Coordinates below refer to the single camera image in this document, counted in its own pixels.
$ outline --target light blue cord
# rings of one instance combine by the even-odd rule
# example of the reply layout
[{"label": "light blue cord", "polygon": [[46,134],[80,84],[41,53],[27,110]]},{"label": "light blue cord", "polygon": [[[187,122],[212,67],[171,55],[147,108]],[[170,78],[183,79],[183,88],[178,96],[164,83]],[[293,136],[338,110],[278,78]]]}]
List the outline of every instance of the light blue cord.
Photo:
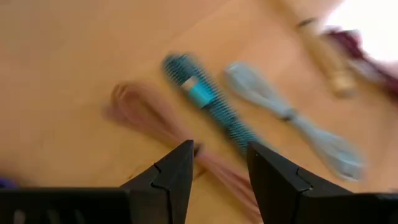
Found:
[{"label": "light blue cord", "polygon": [[273,111],[279,118],[292,123],[308,137],[314,151],[341,178],[359,180],[363,172],[363,161],[356,150],[343,138],[318,129],[303,116],[295,113],[284,100],[256,71],[244,63],[234,63],[226,70],[228,87],[248,101]]}]

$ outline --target wooden surface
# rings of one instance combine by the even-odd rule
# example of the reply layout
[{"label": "wooden surface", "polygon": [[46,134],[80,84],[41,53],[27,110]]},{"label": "wooden surface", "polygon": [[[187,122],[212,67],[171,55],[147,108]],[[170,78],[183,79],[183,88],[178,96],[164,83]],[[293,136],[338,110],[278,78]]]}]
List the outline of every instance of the wooden surface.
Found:
[{"label": "wooden surface", "polygon": [[[291,2],[318,16],[336,1]],[[229,63],[255,65],[299,111],[357,145],[368,168],[362,182],[336,179],[288,124],[225,91],[282,155],[355,192],[398,189],[395,104],[366,83],[351,99],[335,98],[286,24],[263,0],[0,0],[0,174],[23,186],[103,187],[142,172],[171,149],[103,113],[112,87],[136,79],[159,88],[197,140],[243,169],[233,145],[160,69],[169,52],[194,52],[220,83]],[[245,222],[211,175],[195,179],[187,223]]]}]

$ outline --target blue label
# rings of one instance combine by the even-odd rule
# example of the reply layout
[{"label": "blue label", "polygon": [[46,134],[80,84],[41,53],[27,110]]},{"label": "blue label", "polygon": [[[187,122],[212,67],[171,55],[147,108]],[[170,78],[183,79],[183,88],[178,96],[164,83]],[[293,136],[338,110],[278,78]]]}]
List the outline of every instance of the blue label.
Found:
[{"label": "blue label", "polygon": [[189,89],[188,95],[193,98],[195,104],[200,108],[203,108],[215,98],[211,91],[200,82],[197,82]]}]

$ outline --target pink cord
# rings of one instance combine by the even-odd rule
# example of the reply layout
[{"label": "pink cord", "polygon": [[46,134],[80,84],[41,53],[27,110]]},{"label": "pink cord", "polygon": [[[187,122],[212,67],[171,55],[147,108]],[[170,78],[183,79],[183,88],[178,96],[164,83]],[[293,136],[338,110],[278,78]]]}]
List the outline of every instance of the pink cord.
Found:
[{"label": "pink cord", "polygon": [[[111,95],[113,115],[123,124],[161,139],[173,147],[187,139],[193,139],[190,130],[177,119],[164,97],[160,96],[161,94],[145,83],[120,83],[114,87]],[[195,159],[243,203],[246,214],[253,223],[261,222],[261,214],[247,173],[238,172],[203,147],[200,147]]]}]

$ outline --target blue round brush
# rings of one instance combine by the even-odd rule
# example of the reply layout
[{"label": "blue round brush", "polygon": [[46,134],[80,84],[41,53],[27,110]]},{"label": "blue round brush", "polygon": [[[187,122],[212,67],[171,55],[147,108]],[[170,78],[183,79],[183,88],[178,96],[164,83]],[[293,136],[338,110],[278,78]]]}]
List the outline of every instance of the blue round brush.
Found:
[{"label": "blue round brush", "polygon": [[228,137],[246,157],[249,141],[264,144],[242,121],[235,110],[224,99],[215,82],[189,54],[168,55],[163,62],[164,70],[175,84],[186,91],[195,104],[209,112],[216,122],[225,129]]}]

